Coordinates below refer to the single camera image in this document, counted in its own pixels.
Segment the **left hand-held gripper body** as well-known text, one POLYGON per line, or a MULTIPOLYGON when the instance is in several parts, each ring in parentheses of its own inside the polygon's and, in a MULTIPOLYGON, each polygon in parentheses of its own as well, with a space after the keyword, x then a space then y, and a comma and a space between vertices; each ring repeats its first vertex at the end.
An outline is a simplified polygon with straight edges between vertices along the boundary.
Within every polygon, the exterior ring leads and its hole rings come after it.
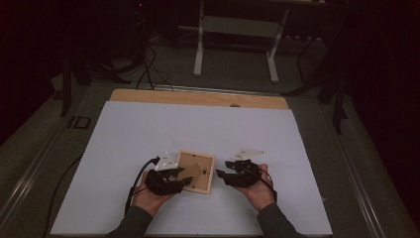
POLYGON ((145 180, 147 188, 156 195, 170 195, 180 193, 183 190, 183 182, 177 177, 171 177, 172 169, 180 168, 177 155, 164 153, 157 157, 155 167, 148 172, 145 180))

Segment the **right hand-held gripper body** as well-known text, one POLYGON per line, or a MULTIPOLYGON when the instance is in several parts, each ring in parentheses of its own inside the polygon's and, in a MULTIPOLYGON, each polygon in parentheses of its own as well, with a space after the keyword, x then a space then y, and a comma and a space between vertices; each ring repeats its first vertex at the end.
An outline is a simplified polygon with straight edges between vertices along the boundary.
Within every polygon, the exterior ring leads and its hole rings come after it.
POLYGON ((265 151, 253 149, 241 149, 231 157, 230 162, 236 162, 237 166, 233 174, 228 174, 227 185, 235 187, 249 187, 254 185, 260 178, 259 166, 253 159, 265 154, 265 151))

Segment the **wooden picture frame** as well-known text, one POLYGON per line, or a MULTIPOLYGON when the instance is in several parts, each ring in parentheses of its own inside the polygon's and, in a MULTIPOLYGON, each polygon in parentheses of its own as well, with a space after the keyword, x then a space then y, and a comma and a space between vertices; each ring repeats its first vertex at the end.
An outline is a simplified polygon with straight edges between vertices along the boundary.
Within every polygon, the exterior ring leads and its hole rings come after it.
POLYGON ((184 190, 208 194, 211 190, 215 160, 214 155, 180 150, 177 162, 182 171, 176 179, 191 178, 190 184, 186 185, 184 190))

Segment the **person's left hand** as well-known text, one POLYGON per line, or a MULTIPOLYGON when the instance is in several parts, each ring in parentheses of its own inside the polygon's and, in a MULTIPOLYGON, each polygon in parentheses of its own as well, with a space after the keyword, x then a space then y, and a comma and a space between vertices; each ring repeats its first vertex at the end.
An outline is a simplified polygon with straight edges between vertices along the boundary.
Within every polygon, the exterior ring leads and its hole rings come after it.
POLYGON ((132 204, 145 210, 151 216, 155 216, 159 209, 173 198, 173 195, 156 195, 151 192, 145 184, 147 175, 148 172, 142 174, 141 183, 135 188, 132 204))

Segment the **person's right hand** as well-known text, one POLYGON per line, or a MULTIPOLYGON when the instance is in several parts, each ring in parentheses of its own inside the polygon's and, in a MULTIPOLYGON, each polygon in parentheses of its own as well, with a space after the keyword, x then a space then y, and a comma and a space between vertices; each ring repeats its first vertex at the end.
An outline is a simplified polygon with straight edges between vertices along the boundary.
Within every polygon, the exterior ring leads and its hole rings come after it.
POLYGON ((272 179, 267 173, 267 164, 260 164, 259 168, 262 172, 258 182, 249 187, 237 187, 237 190, 247 198, 256 211, 261 211, 275 203, 272 179))

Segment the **white table sheet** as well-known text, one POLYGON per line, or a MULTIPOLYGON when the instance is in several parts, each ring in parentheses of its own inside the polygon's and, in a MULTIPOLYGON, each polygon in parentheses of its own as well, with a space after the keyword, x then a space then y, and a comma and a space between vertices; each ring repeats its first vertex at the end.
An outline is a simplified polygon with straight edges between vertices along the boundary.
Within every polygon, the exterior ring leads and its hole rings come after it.
POLYGON ((242 149, 261 151, 277 203, 295 229, 332 228, 297 123, 288 109, 109 101, 52 227, 54 235, 101 235, 124 216, 130 187, 150 159, 180 150, 210 154, 216 168, 242 149))

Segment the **black floor socket plate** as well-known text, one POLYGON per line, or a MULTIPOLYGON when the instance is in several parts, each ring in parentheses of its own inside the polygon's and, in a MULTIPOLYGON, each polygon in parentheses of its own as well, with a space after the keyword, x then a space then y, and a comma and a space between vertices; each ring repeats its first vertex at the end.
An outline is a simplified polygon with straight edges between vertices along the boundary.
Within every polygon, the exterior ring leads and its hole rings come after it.
POLYGON ((91 124, 90 117, 72 116, 67 128, 68 129, 88 129, 91 124))

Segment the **black stand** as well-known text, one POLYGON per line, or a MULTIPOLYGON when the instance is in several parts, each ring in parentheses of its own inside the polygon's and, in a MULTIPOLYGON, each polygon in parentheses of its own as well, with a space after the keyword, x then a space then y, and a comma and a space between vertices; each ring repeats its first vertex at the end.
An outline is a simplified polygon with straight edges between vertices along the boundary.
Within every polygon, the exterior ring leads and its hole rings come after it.
POLYGON ((88 84, 90 82, 90 76, 87 72, 87 67, 91 66, 95 71, 104 75, 108 79, 123 83, 130 84, 130 81, 123 79, 118 76, 118 73, 123 73, 134 69, 138 66, 139 63, 133 61, 132 63, 118 67, 110 68, 105 65, 102 65, 99 62, 90 59, 87 55, 83 54, 80 51, 74 51, 68 53, 62 61, 62 89, 61 89, 61 100, 62 107, 60 115, 64 116, 70 109, 72 102, 72 92, 71 92, 71 76, 74 75, 75 78, 79 78, 83 83, 88 84))
POLYGON ((331 49, 333 47, 335 36, 331 34, 321 34, 319 39, 327 48, 327 50, 320 60, 317 68, 307 78, 304 77, 301 62, 303 56, 315 41, 314 38, 311 38, 305 45, 302 52, 298 55, 296 61, 299 76, 303 81, 303 85, 291 91, 283 92, 282 95, 293 97, 312 88, 322 86, 322 89, 317 95, 317 99, 321 104, 327 104, 331 100, 334 100, 333 126, 335 131, 341 135, 341 120, 347 117, 343 109, 345 79, 339 73, 339 70, 334 64, 334 60, 332 59, 331 55, 331 49))

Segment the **metal floor rail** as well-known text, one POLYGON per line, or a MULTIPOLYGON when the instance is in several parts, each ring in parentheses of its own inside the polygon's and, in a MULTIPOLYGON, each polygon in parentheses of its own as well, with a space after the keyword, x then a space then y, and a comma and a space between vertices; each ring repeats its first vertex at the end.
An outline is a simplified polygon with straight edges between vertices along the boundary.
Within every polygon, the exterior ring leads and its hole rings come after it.
POLYGON ((6 227, 7 223, 11 221, 14 214, 20 208, 28 192, 31 190, 31 187, 41 170, 41 166, 45 162, 47 155, 61 132, 62 129, 56 129, 47 136, 41 148, 35 153, 29 167, 17 181, 12 193, 8 196, 0 209, 0 230, 6 227))
POLYGON ((351 157, 351 154, 349 153, 348 149, 346 148, 346 145, 341 139, 341 136, 336 132, 333 122, 329 118, 329 111, 324 107, 321 108, 321 111, 324 115, 324 118, 327 121, 329 130, 334 135, 335 141, 338 144, 339 149, 341 151, 341 155, 344 158, 346 172, 348 174, 349 181, 350 181, 352 190, 354 191, 361 213, 366 222, 370 237, 371 238, 386 238, 383 228, 377 219, 376 212, 372 206, 371 200, 363 185, 361 177, 353 163, 353 158, 351 157))

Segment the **white metal desk frame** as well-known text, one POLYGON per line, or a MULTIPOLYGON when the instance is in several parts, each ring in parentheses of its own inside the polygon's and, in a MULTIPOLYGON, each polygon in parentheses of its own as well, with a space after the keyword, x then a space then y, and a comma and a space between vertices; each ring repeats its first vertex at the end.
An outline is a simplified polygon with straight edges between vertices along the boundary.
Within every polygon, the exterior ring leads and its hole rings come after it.
POLYGON ((241 36, 253 36, 272 38, 273 44, 269 51, 265 53, 268 72, 272 83, 278 83, 279 77, 275 65, 275 54, 279 45, 286 20, 289 15, 289 8, 286 8, 281 14, 280 21, 268 22, 258 20, 246 20, 238 18, 210 16, 204 13, 205 2, 200 0, 199 19, 198 19, 198 45, 193 69, 194 76, 200 76, 202 73, 204 56, 204 33, 221 33, 241 36))

